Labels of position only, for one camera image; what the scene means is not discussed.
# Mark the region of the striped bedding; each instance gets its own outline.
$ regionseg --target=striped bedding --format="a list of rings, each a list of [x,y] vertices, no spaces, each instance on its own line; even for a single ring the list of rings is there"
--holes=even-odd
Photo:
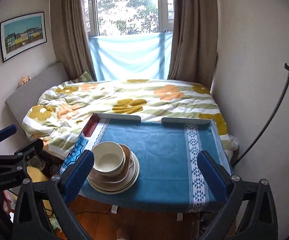
[[[92,113],[102,112],[154,122],[162,117],[214,119],[223,148],[232,157],[227,125],[202,85],[173,80],[85,82],[87,75],[45,91],[23,119],[28,138],[41,138],[50,154],[64,160]]]

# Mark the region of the window pane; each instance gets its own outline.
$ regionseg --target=window pane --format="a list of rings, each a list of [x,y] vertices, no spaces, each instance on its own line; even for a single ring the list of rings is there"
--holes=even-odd
[[[173,23],[174,21],[173,0],[167,0],[167,2],[168,2],[168,21],[169,23]]]
[[[158,0],[97,0],[100,35],[157,33]]]
[[[85,17],[86,17],[86,30],[90,32],[90,19],[89,19],[89,0],[84,0]]]

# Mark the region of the window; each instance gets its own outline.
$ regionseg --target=window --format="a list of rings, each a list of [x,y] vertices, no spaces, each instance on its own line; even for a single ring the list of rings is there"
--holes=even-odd
[[[173,30],[173,0],[84,0],[89,35],[127,35]]]

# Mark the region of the bed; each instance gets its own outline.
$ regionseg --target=bed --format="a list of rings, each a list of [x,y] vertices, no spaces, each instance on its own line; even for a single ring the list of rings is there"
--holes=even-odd
[[[68,81],[57,63],[18,88],[6,104],[29,140],[41,138],[44,150],[64,160],[93,112],[214,119],[226,155],[232,157],[226,123],[208,89],[174,80],[91,82],[88,73]]]

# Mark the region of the stack of dishes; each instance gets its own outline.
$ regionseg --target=stack of dishes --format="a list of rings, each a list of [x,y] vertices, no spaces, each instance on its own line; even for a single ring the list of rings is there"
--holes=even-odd
[[[128,146],[102,142],[92,149],[94,166],[88,182],[104,194],[118,194],[129,189],[137,180],[140,164]]]

